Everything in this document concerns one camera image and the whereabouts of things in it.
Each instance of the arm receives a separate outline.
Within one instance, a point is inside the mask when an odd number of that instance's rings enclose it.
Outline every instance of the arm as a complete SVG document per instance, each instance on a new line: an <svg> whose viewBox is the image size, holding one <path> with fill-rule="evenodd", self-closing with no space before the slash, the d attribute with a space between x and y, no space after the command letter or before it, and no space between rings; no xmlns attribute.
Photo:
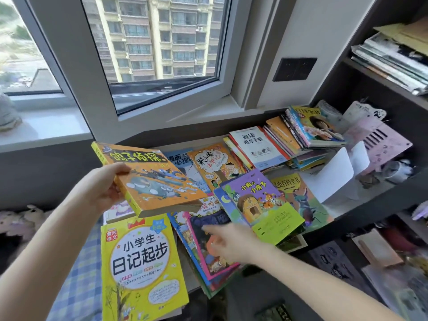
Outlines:
<svg viewBox="0 0 428 321"><path fill-rule="evenodd" d="M45 320L92 227L121 199L113 183L124 163L89 172L0 278L0 320Z"/></svg>
<svg viewBox="0 0 428 321"><path fill-rule="evenodd" d="M260 242L248 227L237 224L204 226L218 235L213 248L227 261L255 264L282 282L326 321L401 321L400 316L359 289Z"/></svg>

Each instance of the plaid cloth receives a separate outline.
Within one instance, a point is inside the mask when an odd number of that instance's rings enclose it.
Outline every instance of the plaid cloth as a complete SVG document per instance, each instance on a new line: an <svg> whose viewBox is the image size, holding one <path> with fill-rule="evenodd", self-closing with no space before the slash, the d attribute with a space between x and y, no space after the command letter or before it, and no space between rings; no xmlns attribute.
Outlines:
<svg viewBox="0 0 428 321"><path fill-rule="evenodd" d="M61 287L47 321L101 321L101 231L98 221Z"/></svg>

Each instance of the stuffed toy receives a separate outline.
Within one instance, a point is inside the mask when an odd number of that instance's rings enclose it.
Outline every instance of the stuffed toy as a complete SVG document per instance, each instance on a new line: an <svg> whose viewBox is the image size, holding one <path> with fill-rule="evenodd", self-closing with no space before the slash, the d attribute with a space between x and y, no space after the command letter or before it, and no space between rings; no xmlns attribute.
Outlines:
<svg viewBox="0 0 428 321"><path fill-rule="evenodd" d="M51 210L43 212L34 205L27 205L27 207L29 210L20 213L8 210L0 211L0 233L6 233L7 236L18 235L22 237L19 247L8 259L9 264L25 249L37 230L52 212Z"/></svg>

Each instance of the moon illustration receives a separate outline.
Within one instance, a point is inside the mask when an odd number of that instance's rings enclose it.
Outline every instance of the moon illustration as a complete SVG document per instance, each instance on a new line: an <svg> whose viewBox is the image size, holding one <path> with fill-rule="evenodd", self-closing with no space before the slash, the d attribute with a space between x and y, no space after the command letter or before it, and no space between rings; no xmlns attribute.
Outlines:
<svg viewBox="0 0 428 321"><path fill-rule="evenodd" d="M223 203L230 203L231 202L231 200L230 199L226 199L226 198L224 198L224 196L222 196L221 197L221 201L223 202Z"/></svg>

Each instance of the building facade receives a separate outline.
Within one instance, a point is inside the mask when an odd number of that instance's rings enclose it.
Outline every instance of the building facade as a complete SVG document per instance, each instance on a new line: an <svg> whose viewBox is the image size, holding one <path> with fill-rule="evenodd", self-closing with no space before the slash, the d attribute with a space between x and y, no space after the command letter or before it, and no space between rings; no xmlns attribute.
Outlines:
<svg viewBox="0 0 428 321"><path fill-rule="evenodd" d="M225 0L82 0L109 83L214 75Z"/></svg>

